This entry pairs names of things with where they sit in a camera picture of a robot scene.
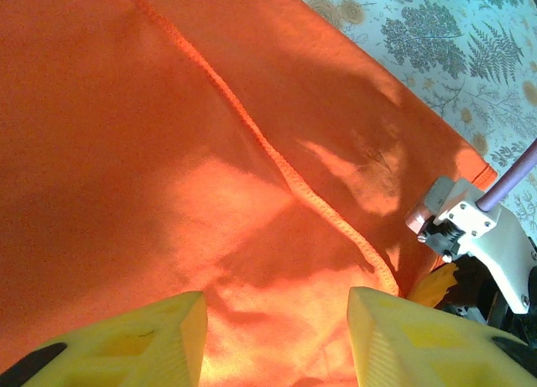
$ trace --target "floral tablecloth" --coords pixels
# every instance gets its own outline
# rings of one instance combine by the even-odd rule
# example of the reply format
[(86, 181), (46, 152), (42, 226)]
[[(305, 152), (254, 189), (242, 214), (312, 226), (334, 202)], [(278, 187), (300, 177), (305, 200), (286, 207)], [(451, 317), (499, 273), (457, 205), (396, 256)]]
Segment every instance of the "floral tablecloth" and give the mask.
[[(438, 112), (500, 175), (537, 137), (534, 0), (304, 1)], [(537, 170), (503, 204), (537, 239)]]

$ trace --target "purple tube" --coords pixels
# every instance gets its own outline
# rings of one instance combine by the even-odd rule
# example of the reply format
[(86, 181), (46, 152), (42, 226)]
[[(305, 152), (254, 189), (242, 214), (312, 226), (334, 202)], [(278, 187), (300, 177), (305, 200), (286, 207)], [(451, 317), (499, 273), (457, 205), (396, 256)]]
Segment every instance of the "purple tube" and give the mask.
[(505, 174), (476, 202), (484, 212), (492, 210), (537, 165), (537, 139)]

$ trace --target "orange towel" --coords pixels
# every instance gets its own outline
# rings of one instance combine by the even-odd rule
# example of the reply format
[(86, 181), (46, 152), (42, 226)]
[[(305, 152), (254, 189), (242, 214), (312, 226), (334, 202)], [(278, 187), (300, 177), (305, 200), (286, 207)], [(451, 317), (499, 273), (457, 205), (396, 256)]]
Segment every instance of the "orange towel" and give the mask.
[(203, 290), (201, 385), (353, 385), (349, 287), (407, 293), (404, 214), (493, 180), (300, 0), (1, 3), (0, 369)]

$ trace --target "yellow 3d-printed part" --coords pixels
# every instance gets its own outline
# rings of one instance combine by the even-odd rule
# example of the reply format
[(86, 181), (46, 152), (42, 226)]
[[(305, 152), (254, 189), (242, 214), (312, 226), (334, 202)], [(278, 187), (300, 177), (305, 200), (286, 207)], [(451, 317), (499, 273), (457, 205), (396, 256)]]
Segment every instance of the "yellow 3d-printed part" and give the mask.
[(206, 327), (204, 296), (183, 293), (48, 341), (67, 348), (24, 387), (197, 386)]
[(536, 385), (495, 328), (368, 288), (351, 289), (347, 319), (360, 387)]

